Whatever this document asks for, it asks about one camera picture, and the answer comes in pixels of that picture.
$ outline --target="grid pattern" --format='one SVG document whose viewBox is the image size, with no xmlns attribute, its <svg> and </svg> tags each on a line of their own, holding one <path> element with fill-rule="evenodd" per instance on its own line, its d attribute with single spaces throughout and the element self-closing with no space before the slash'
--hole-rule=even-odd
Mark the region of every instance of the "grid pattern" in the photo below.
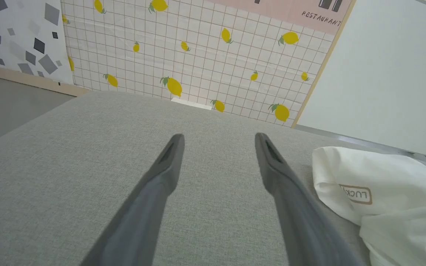
<svg viewBox="0 0 426 266">
<path fill-rule="evenodd" d="M 225 113 L 291 126 L 331 46 L 334 35 L 203 0 L 167 0 L 164 12 L 149 13 L 150 0 L 62 0 L 74 82 L 94 91 L 127 91 L 155 98 L 176 97 L 160 84 L 173 77 L 181 98 L 225 104 Z M 231 33 L 233 43 L 221 39 Z M 299 42 L 278 45 L 286 32 Z M 191 49 L 186 52 L 181 42 Z M 135 42 L 139 52 L 133 51 Z M 255 81 L 250 77 L 258 72 Z M 306 72 L 308 81 L 301 79 Z M 111 74 L 118 87 L 104 78 Z M 268 109 L 281 104 L 286 122 Z"/>
</svg>

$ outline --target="pink banner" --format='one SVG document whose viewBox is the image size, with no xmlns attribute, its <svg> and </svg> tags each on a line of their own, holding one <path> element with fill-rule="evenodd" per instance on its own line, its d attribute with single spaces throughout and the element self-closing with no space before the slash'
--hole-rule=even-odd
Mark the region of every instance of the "pink banner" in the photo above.
<svg viewBox="0 0 426 266">
<path fill-rule="evenodd" d="M 351 0 L 211 0 L 321 32 L 336 34 Z"/>
</svg>

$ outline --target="white wall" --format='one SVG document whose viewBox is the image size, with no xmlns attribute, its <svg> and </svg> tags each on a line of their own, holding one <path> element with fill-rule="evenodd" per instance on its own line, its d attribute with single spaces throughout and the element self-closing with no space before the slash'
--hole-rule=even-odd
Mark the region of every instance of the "white wall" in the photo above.
<svg viewBox="0 0 426 266">
<path fill-rule="evenodd" d="M 426 5 L 357 0 L 298 124 L 426 154 Z"/>
</svg>

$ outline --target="wooden strip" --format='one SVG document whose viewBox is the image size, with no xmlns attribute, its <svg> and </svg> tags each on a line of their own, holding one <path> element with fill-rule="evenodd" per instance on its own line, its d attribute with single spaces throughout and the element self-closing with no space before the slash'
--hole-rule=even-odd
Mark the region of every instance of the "wooden strip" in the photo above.
<svg viewBox="0 0 426 266">
<path fill-rule="evenodd" d="M 79 86 L 69 85 L 61 82 L 54 81 L 49 78 L 25 74 L 19 71 L 5 69 L 0 67 L 0 79 L 7 79 L 30 86 L 35 86 L 49 91 L 56 91 L 72 96 L 81 96 L 89 90 L 80 88 Z"/>
<path fill-rule="evenodd" d="M 320 70 L 318 70 L 318 74 L 317 74 L 315 80 L 313 81 L 313 83 L 310 87 L 310 91 L 308 92 L 307 96 L 305 97 L 305 100 L 302 103 L 302 106 L 299 110 L 299 113 L 295 117 L 294 123 L 292 124 L 292 128 L 297 126 L 297 123 L 299 121 L 301 113 L 303 112 L 303 109 L 305 109 L 305 106 L 307 105 L 307 102 L 310 99 L 310 96 L 313 93 L 313 90 L 315 89 L 315 86 L 317 85 L 317 82 L 320 79 L 321 74 L 323 73 L 323 70 L 325 69 L 325 67 L 328 63 L 328 59 L 330 58 L 331 53 L 333 52 L 333 49 L 335 49 L 336 43 L 338 42 L 338 39 L 341 36 L 341 32 L 343 31 L 343 29 L 346 25 L 346 22 L 348 22 L 348 18 L 351 14 L 351 11 L 353 10 L 353 7 L 355 6 L 355 3 L 356 3 L 356 0 L 351 0 L 351 3 L 349 4 L 348 10 L 346 11 L 345 17 L 343 18 L 343 22 L 341 23 L 341 27 L 339 27 L 338 32 L 336 32 L 335 38 L 333 39 L 333 42 L 331 43 L 331 47 L 328 50 L 328 53 L 325 56 L 325 59 L 323 60 L 323 64 L 321 65 Z"/>
</svg>

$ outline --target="white fabric bag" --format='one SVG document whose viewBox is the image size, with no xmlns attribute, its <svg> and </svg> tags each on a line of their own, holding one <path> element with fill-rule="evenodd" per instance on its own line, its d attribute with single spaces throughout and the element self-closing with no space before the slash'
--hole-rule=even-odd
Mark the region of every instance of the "white fabric bag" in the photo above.
<svg viewBox="0 0 426 266">
<path fill-rule="evenodd" d="M 372 266 L 426 266 L 426 166 L 341 147 L 312 153 L 318 197 L 361 226 Z"/>
</svg>

